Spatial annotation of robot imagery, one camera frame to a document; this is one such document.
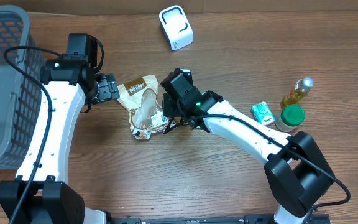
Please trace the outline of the brown PaniTree snack pouch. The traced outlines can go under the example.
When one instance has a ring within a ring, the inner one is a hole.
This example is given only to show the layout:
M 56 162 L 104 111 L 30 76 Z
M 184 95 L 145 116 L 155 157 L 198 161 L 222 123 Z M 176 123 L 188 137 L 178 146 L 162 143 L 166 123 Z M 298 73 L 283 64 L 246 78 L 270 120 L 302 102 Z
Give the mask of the brown PaniTree snack pouch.
M 157 101 L 158 81 L 155 75 L 146 75 L 118 86 L 118 102 L 129 113 L 129 125 L 136 139 L 150 139 L 153 133 L 162 133 L 175 125 L 163 115 Z

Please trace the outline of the teal Kleenex tissue pack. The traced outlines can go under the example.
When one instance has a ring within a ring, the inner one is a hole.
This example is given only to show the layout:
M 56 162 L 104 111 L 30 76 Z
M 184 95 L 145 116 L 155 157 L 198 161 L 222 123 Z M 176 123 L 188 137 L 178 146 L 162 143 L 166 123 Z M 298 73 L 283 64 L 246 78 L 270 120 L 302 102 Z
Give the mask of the teal Kleenex tissue pack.
M 275 117 L 265 101 L 251 106 L 250 110 L 254 119 L 264 126 L 269 126 L 275 122 Z

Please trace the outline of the green lid jar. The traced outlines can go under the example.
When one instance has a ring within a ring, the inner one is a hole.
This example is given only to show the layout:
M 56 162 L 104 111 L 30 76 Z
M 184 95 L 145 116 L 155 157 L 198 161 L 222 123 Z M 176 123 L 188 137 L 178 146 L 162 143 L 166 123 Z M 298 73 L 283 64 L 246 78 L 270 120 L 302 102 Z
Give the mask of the green lid jar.
M 299 105 L 288 105 L 276 118 L 276 127 L 283 132 L 290 132 L 305 120 L 305 111 Z

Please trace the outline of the yellow oil bottle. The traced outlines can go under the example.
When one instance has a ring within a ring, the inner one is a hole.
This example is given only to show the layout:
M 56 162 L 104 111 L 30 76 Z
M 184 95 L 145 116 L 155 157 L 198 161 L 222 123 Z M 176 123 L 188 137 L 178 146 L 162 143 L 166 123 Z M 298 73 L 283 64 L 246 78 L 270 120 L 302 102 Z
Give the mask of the yellow oil bottle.
M 314 80 L 311 77 L 304 77 L 299 79 L 289 94 L 283 97 L 280 104 L 281 108 L 284 109 L 288 105 L 299 103 L 300 100 L 303 99 L 312 89 L 313 85 Z

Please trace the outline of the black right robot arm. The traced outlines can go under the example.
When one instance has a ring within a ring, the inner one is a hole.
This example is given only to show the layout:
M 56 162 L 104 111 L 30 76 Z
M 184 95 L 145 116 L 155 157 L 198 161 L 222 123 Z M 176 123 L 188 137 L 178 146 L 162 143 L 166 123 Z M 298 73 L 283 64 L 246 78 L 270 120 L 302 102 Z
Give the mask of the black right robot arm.
M 279 204 L 270 223 L 311 221 L 317 201 L 333 184 L 334 173 L 309 134 L 276 131 L 242 114 L 217 93 L 201 93 L 189 70 L 176 68 L 160 84 L 165 90 L 165 116 L 221 136 L 263 165 Z

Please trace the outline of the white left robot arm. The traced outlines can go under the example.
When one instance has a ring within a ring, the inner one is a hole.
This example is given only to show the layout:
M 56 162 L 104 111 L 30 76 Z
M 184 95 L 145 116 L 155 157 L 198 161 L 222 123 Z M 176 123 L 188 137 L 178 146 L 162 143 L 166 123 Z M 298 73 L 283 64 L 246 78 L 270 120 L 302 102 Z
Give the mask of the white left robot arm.
M 28 153 L 13 181 L 0 183 L 9 223 L 107 223 L 108 213 L 85 206 L 68 185 L 73 132 L 84 105 L 119 98 L 112 73 L 86 58 L 48 60 L 40 70 L 42 104 Z

